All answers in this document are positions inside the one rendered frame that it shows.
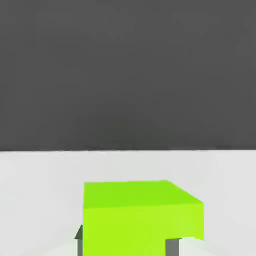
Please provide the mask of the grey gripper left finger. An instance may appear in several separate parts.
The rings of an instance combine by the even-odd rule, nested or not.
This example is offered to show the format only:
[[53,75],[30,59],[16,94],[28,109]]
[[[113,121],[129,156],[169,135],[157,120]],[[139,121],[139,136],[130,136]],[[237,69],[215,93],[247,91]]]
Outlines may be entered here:
[[47,252],[44,256],[83,256],[83,225],[79,227],[73,241]]

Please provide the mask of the small green cube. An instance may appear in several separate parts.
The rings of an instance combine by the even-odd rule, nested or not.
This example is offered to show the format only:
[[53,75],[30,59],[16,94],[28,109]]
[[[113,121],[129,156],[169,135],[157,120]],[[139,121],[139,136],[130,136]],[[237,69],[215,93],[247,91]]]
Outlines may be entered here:
[[87,182],[83,256],[167,256],[167,241],[204,239],[204,204],[167,180]]

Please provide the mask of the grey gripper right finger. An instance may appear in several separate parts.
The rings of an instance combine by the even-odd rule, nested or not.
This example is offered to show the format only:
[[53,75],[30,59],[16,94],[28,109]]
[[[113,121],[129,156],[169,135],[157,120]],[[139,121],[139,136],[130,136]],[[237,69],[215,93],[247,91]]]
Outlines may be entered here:
[[165,241],[165,256],[220,256],[200,239],[184,237]]

